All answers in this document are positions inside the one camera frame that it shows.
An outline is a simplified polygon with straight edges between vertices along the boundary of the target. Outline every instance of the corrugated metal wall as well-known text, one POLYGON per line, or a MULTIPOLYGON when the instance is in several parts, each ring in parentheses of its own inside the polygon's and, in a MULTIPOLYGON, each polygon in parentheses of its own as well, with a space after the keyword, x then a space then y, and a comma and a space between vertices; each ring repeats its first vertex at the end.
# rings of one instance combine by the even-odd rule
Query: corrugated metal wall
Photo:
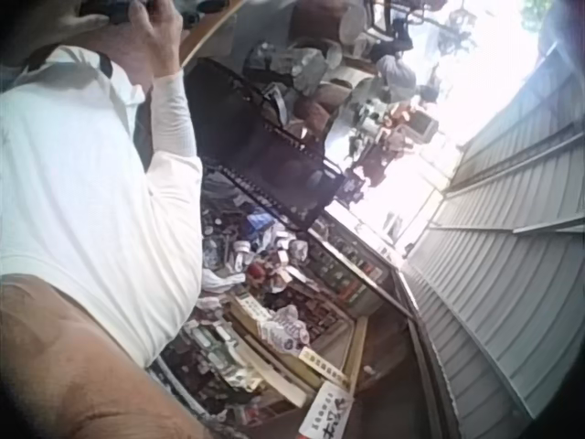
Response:
POLYGON ((584 101, 552 52, 468 145, 405 264, 467 438, 516 437, 585 335, 583 234, 514 233, 583 214, 584 101))

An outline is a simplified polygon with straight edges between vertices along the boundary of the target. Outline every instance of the wooden board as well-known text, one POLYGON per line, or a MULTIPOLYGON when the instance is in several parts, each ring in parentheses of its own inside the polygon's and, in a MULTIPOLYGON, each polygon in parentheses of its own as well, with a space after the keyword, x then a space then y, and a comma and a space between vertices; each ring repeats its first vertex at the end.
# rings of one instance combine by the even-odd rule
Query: wooden board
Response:
POLYGON ((230 16, 226 22, 211 34, 207 42, 197 51, 198 58, 228 57, 236 36, 238 16, 230 16))
MULTIPOLYGON (((258 325, 256 321, 254 321, 240 306, 237 302, 231 303, 231 309, 229 313, 232 317, 241 324, 242 327, 248 331, 256 340, 260 340, 260 334, 258 332, 258 325)), ((293 357, 292 355, 282 354, 277 352, 276 350, 270 348, 267 344, 264 343, 266 349, 273 355, 275 359, 277 359, 280 364, 278 367, 286 367, 292 373, 294 373, 297 377, 299 377, 303 382, 305 382, 308 386, 310 386, 313 390, 318 391, 323 384, 321 378, 313 372, 311 368, 305 365, 302 361, 298 358, 293 357)))
POLYGON ((314 350, 305 346, 301 351, 299 359, 309 365, 325 379, 333 382, 336 386, 346 390, 349 389, 349 378, 341 370, 336 368, 335 365, 321 357, 314 350))
POLYGON ((282 375, 274 370, 272 366, 254 352, 244 340, 240 339, 235 349, 238 354, 254 367, 254 369, 271 387, 279 392, 290 403, 301 408, 308 402, 309 398, 305 392, 303 392, 298 386, 287 381, 282 375))
POLYGON ((349 377, 349 394, 356 393, 357 378, 362 369, 362 355, 366 342, 367 317, 360 317, 356 323, 356 331, 351 341, 351 348, 343 372, 349 377))
POLYGON ((274 368, 276 368, 283 375, 283 377, 285 377, 292 384, 295 384, 301 390, 303 390, 310 399, 312 399, 315 396, 316 391, 313 390, 309 385, 307 385, 299 377, 297 377, 294 373, 292 373, 288 369, 286 369, 281 364, 281 362, 276 357, 274 357, 274 355, 268 349, 266 349, 266 347, 263 346, 262 343, 260 343, 259 340, 257 340, 256 338, 254 338, 251 335, 245 336, 244 340, 246 340, 246 343, 248 343, 248 345, 252 349, 254 349, 256 352, 258 352, 264 359, 268 360, 268 362, 274 368))
POLYGON ((203 47, 207 40, 218 29, 236 14, 238 10, 246 3, 246 0, 230 0, 229 6, 217 13, 204 16, 203 19, 181 43, 179 49, 179 59, 181 67, 184 67, 203 47))

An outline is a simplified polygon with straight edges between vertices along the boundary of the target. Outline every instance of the white label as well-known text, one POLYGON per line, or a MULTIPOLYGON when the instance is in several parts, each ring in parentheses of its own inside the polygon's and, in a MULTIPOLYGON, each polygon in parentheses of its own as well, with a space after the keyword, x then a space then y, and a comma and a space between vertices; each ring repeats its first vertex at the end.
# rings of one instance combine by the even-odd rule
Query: white label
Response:
POLYGON ((309 439, 341 439, 354 399, 326 381, 303 420, 299 433, 309 439))
POLYGON ((344 389, 349 389, 349 378, 344 372, 336 368, 314 350, 304 347, 301 351, 301 355, 299 355, 299 359, 306 365, 312 367, 316 372, 320 373, 324 378, 333 382, 333 384, 344 389))
POLYGON ((251 294, 244 297, 236 297, 239 305, 257 322, 265 322, 272 318, 272 314, 260 304, 251 294))
POLYGON ((305 283, 307 282, 307 276, 305 276, 298 268, 294 267, 293 265, 287 265, 286 271, 292 274, 297 280, 305 283))

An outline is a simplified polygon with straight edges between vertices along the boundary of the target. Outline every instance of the hand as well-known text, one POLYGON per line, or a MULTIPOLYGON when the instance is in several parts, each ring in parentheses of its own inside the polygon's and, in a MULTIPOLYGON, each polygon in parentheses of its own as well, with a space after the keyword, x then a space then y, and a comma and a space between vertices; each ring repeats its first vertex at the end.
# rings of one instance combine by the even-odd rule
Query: hand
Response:
POLYGON ((129 11, 136 36, 143 41, 155 78, 169 76, 181 70, 179 45, 183 17, 172 0, 154 0, 152 14, 138 0, 133 0, 129 11))
POLYGON ((44 0, 15 24, 2 63, 20 66, 43 46, 59 43, 83 32, 106 26, 107 16, 79 16, 81 0, 44 0))

